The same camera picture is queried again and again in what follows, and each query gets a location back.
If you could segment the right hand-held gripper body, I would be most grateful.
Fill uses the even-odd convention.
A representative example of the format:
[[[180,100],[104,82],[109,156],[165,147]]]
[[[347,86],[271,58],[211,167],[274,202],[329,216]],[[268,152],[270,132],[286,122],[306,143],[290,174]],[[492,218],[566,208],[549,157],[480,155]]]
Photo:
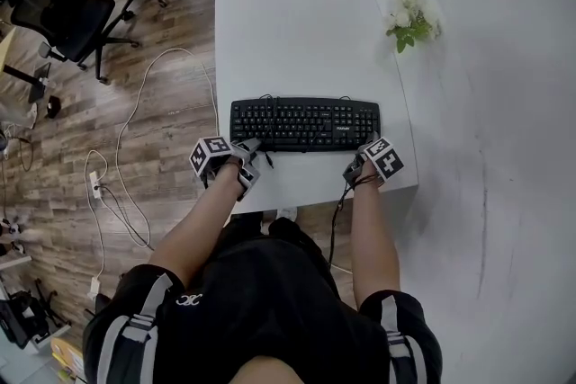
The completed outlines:
[[[355,189],[357,185],[369,182],[382,186],[404,167],[392,143],[384,137],[380,137],[380,141],[381,151],[378,155],[358,155],[357,151],[355,152],[353,161],[343,173],[346,184],[350,188]],[[373,166],[372,174],[363,175],[366,163]]]

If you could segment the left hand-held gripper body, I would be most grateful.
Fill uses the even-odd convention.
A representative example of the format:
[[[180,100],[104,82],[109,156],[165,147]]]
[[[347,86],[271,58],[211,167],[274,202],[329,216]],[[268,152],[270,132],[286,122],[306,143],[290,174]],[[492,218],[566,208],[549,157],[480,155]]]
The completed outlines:
[[[238,161],[238,182],[243,193],[238,197],[242,201],[256,184],[260,173],[252,165],[257,152],[247,153],[232,146],[224,137],[200,138],[189,157],[190,164],[205,189],[217,176],[219,170],[232,158]]]

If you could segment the black keyboard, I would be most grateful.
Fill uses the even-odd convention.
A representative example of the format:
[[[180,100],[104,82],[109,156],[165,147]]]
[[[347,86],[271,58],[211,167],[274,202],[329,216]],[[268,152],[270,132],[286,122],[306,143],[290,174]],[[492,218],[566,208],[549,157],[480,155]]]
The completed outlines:
[[[377,103],[349,97],[313,98],[264,95],[230,105],[233,141],[261,140],[263,152],[355,151],[381,128]]]

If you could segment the person's left forearm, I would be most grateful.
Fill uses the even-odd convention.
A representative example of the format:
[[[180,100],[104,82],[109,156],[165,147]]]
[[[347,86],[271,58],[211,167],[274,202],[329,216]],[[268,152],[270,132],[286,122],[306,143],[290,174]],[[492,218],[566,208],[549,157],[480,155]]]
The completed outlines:
[[[220,233],[244,188],[239,182],[239,161],[225,163],[192,210],[168,232],[149,263],[173,273],[188,285],[211,255]]]

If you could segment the person's right forearm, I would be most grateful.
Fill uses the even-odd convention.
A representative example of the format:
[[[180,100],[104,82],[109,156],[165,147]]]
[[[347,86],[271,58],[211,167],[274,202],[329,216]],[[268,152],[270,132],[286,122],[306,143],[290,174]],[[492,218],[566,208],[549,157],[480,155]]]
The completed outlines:
[[[367,161],[355,187],[351,223],[351,264],[355,303],[377,291],[401,288],[400,262],[383,214],[374,165]]]

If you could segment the white table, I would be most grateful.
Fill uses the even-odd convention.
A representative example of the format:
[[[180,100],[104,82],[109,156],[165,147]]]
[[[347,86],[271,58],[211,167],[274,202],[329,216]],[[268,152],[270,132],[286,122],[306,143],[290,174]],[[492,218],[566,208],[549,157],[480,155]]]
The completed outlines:
[[[401,77],[376,0],[215,0],[220,133],[230,105],[264,95],[342,97],[377,103],[382,134],[404,167],[382,187],[382,204],[408,212],[418,172]]]

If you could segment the green plant with white flowers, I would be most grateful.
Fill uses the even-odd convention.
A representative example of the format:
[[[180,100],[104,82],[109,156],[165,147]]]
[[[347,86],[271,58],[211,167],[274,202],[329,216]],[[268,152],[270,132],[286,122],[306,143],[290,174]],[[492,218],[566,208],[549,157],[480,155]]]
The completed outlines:
[[[439,17],[428,0],[393,0],[385,20],[385,35],[395,39],[398,54],[442,34]]]

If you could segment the person's black clothing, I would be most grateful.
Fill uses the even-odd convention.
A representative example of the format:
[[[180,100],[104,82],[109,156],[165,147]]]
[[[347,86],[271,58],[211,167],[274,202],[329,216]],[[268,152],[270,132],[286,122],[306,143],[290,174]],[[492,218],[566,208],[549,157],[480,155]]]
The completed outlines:
[[[230,384],[272,357],[305,384],[440,384],[442,353],[420,303],[381,290],[338,296],[315,244],[292,222],[222,241],[190,284],[142,264],[84,334],[88,384]]]

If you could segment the yellow standing desk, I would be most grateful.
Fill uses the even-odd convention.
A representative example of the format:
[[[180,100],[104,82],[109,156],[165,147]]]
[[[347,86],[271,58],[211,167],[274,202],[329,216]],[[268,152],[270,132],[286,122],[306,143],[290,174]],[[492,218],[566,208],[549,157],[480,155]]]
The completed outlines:
[[[41,100],[48,87],[50,63],[44,63],[36,68],[32,75],[26,74],[23,71],[12,67],[6,63],[6,57],[12,46],[15,35],[15,29],[9,31],[0,41],[0,73],[7,74],[14,77],[30,86],[28,94],[28,103],[36,103]]]

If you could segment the yellow cardboard box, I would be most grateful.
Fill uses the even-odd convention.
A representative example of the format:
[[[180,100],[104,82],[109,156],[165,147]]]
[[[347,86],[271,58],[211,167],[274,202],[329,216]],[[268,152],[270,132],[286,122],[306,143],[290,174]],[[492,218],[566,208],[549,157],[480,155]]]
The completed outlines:
[[[60,365],[58,377],[65,384],[87,384],[82,353],[61,337],[50,340],[52,357]]]

